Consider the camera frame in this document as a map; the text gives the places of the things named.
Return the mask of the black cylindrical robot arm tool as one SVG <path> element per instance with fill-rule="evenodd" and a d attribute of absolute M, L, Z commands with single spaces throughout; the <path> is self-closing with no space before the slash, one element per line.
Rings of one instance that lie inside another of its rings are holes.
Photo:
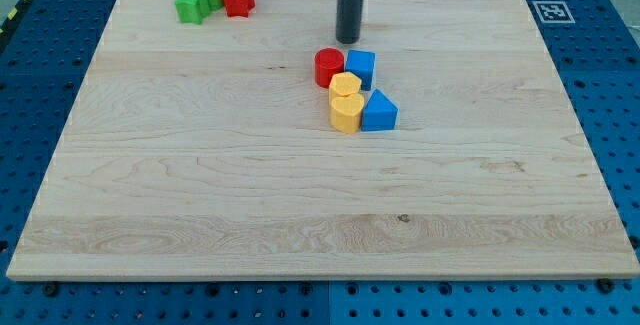
<path fill-rule="evenodd" d="M 354 44 L 360 38 L 364 0 L 337 0 L 336 40 L 342 44 Z"/>

